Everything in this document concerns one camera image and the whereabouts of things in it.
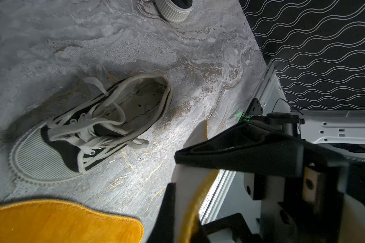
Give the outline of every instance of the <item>white shoelace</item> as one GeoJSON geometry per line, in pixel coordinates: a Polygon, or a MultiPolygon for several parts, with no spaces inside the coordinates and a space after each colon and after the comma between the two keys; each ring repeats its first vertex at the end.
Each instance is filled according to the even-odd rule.
{"type": "MultiPolygon", "coordinates": [[[[97,78],[85,78],[84,81],[86,83],[94,84],[95,86],[97,86],[104,93],[105,97],[109,96],[109,93],[97,78]]],[[[80,105],[81,106],[80,109],[87,107],[88,106],[87,104],[93,102],[97,102],[97,100],[88,101],[83,105],[80,105]]],[[[59,117],[55,120],[50,119],[47,121],[47,125],[50,128],[48,131],[49,139],[51,141],[57,141],[57,140],[67,141],[68,143],[77,146],[84,154],[88,155],[94,155],[96,153],[95,150],[97,149],[106,148],[104,149],[104,152],[101,155],[98,154],[98,158],[108,156],[109,153],[107,154],[106,150],[108,150],[108,148],[114,148],[119,144],[124,145],[126,143],[128,146],[134,149],[147,147],[149,141],[144,139],[134,138],[131,139],[130,141],[125,141],[124,143],[122,143],[121,137],[114,138],[110,136],[97,136],[95,134],[93,126],[96,124],[104,124],[104,126],[108,128],[112,126],[121,125],[125,122],[126,116],[122,108],[120,108],[120,106],[117,105],[115,102],[112,102],[112,104],[117,109],[114,112],[119,113],[119,119],[120,119],[119,121],[108,120],[107,118],[103,118],[102,117],[104,114],[103,111],[99,112],[98,115],[95,115],[95,109],[97,109],[97,107],[100,105],[100,103],[98,103],[94,105],[87,112],[87,114],[85,113],[81,114],[78,120],[71,119],[68,125],[64,125],[76,111],[80,110],[80,109],[74,109],[73,111],[70,111],[67,114],[65,114],[64,117],[59,117]]],[[[123,136],[127,135],[128,133],[126,130],[117,127],[114,127],[113,131],[123,136]]]]}

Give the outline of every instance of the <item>shoe tongue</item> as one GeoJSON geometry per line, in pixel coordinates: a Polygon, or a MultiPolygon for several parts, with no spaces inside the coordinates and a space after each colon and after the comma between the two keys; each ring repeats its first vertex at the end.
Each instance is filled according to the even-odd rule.
{"type": "Polygon", "coordinates": [[[106,127],[104,127],[102,124],[96,124],[93,126],[93,129],[95,130],[95,134],[97,136],[107,136],[107,137],[122,137],[122,134],[116,133],[106,127]]]}

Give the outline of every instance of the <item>black fabric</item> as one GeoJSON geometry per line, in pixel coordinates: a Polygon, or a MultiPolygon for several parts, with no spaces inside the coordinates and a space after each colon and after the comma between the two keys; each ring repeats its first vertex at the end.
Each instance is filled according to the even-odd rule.
{"type": "Polygon", "coordinates": [[[362,148],[358,144],[348,144],[348,143],[329,143],[332,147],[345,149],[351,153],[365,153],[365,148],[362,148]]]}
{"type": "Polygon", "coordinates": [[[67,141],[50,141],[48,137],[48,126],[44,126],[41,129],[41,136],[44,142],[49,145],[50,147],[57,150],[60,153],[61,157],[65,165],[74,172],[79,172],[79,168],[77,165],[77,155],[80,152],[80,148],[73,146],[72,144],[68,143],[67,141]]]}
{"type": "Polygon", "coordinates": [[[176,183],[169,183],[166,186],[160,211],[147,243],[173,242],[175,193],[176,183]]]}
{"type": "MultiPolygon", "coordinates": [[[[117,88],[118,84],[121,83],[118,82],[114,85],[112,85],[110,88],[107,89],[107,91],[111,94],[113,92],[113,90],[115,90],[115,88],[117,88]]],[[[103,102],[105,99],[107,99],[107,97],[104,97],[102,99],[100,99],[97,103],[101,103],[103,102]]],[[[81,109],[79,111],[77,111],[75,114],[73,114],[73,116],[65,123],[65,125],[68,125],[70,123],[70,120],[71,119],[76,119],[78,120],[80,118],[80,115],[83,114],[83,113],[88,113],[88,111],[92,108],[92,106],[94,106],[96,104],[95,103],[91,103],[88,107],[84,108],[84,109],[81,109]]],[[[44,126],[42,129],[41,129],[41,136],[42,136],[42,139],[44,140],[44,142],[51,146],[52,148],[54,148],[55,150],[57,150],[65,165],[72,171],[74,172],[79,172],[79,168],[78,168],[78,165],[77,165],[77,155],[78,153],[80,152],[80,149],[70,143],[68,143],[67,141],[62,141],[62,140],[58,140],[58,141],[50,141],[49,140],[49,136],[48,136],[48,126],[44,126]]],[[[94,155],[85,155],[84,157],[85,158],[88,158],[88,157],[95,157],[97,156],[99,153],[101,153],[105,148],[102,148],[102,149],[97,149],[95,150],[95,154],[94,155]]],[[[94,163],[92,163],[91,165],[87,166],[85,169],[88,170],[92,167],[94,167],[95,165],[99,164],[101,161],[103,161],[102,159],[100,160],[97,160],[95,161],[94,163]]]]}
{"type": "Polygon", "coordinates": [[[192,0],[172,0],[172,2],[182,9],[192,7],[192,0]]]}
{"type": "Polygon", "coordinates": [[[105,128],[101,124],[96,124],[93,126],[93,129],[95,130],[95,135],[97,136],[111,136],[111,137],[122,137],[122,134],[116,133],[114,131],[111,131],[108,128],[105,128]]]}
{"type": "Polygon", "coordinates": [[[291,105],[365,109],[365,0],[239,1],[291,105]]]}

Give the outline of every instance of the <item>green led light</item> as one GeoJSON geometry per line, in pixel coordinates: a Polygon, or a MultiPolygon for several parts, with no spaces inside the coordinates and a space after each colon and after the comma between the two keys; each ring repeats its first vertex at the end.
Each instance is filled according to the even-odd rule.
{"type": "Polygon", "coordinates": [[[235,115],[235,118],[237,119],[237,120],[239,120],[241,117],[242,117],[242,112],[238,112],[236,115],[235,115]]]}

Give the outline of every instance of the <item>sneaker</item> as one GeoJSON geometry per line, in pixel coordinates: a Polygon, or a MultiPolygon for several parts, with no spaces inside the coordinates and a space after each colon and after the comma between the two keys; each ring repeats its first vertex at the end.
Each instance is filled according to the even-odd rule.
{"type": "Polygon", "coordinates": [[[158,11],[169,22],[183,22],[192,11],[192,0],[155,0],[158,11]]]}
{"type": "Polygon", "coordinates": [[[147,147],[137,138],[160,119],[172,100],[164,76],[142,74],[105,90],[97,78],[85,78],[102,95],[30,129],[14,145],[10,166],[21,178],[57,183],[79,177],[128,145],[147,147]]]}

